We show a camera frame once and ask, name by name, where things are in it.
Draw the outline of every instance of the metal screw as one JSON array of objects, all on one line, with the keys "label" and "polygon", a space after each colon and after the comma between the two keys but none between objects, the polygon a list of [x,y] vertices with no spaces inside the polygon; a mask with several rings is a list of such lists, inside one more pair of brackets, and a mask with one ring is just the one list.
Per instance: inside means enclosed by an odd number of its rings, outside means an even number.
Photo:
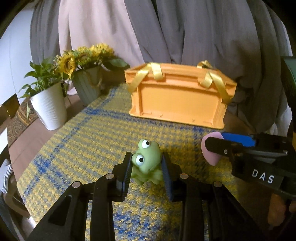
[{"label": "metal screw", "polygon": [[112,179],[113,177],[114,177],[114,174],[113,174],[113,173],[108,173],[108,174],[106,175],[106,178],[107,178],[108,180]]},{"label": "metal screw", "polygon": [[182,179],[187,179],[189,176],[188,176],[188,174],[186,174],[186,173],[182,173],[182,174],[180,174],[180,177],[181,177]]},{"label": "metal screw", "polygon": [[72,187],[74,187],[74,188],[78,188],[78,187],[80,187],[80,182],[74,182],[74,183],[72,184]]},{"label": "metal screw", "polygon": [[215,181],[214,186],[217,187],[217,188],[220,188],[220,187],[222,187],[222,183],[219,182],[219,181]]}]

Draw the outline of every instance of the frog's eye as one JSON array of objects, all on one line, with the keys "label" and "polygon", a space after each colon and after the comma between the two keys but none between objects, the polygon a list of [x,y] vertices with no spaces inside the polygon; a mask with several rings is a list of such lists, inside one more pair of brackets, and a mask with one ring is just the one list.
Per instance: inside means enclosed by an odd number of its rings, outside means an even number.
[{"label": "frog's eye", "polygon": [[148,140],[144,140],[144,141],[142,142],[142,147],[143,147],[143,148],[148,148],[148,147],[150,147],[150,142],[149,142]]},{"label": "frog's eye", "polygon": [[144,157],[143,157],[143,155],[137,155],[137,157],[136,157],[136,163],[137,163],[137,165],[138,166],[141,166],[141,165],[143,165],[144,164],[144,161],[145,161],[145,159],[144,159]]}]

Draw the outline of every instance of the striped cushion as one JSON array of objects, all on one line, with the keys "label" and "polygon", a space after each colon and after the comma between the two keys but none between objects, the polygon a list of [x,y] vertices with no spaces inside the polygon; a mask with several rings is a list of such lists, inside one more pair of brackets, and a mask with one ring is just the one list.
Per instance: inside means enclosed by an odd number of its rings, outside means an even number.
[{"label": "striped cushion", "polygon": [[0,193],[8,193],[8,180],[13,173],[13,169],[9,161],[6,159],[0,167]]}]

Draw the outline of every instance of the pink makeup sponge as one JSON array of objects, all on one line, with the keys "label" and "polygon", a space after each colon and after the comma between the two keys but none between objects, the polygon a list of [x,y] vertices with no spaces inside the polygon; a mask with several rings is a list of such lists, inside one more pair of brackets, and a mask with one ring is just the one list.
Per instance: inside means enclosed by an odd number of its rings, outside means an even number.
[{"label": "pink makeup sponge", "polygon": [[203,138],[202,138],[202,154],[204,156],[204,158],[206,159],[206,161],[211,164],[212,166],[215,166],[221,159],[221,155],[219,154],[216,154],[216,153],[213,153],[213,152],[210,152],[206,149],[205,147],[205,140],[208,138],[208,137],[215,137],[215,138],[219,138],[219,139],[223,139],[223,136],[220,132],[212,132],[212,133],[209,133],[207,135],[205,135]]}]

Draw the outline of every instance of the curved wooden armrest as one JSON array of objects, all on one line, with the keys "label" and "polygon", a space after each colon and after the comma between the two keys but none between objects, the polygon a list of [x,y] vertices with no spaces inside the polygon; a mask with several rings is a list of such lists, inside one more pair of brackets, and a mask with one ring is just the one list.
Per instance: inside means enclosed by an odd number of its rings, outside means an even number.
[{"label": "curved wooden armrest", "polygon": [[16,201],[13,197],[16,191],[17,181],[15,179],[15,175],[12,174],[8,182],[8,193],[3,194],[4,201],[7,204],[7,206],[10,207],[12,210],[16,211],[17,213],[26,218],[30,218],[30,214],[26,207],[22,205],[20,202]]}]

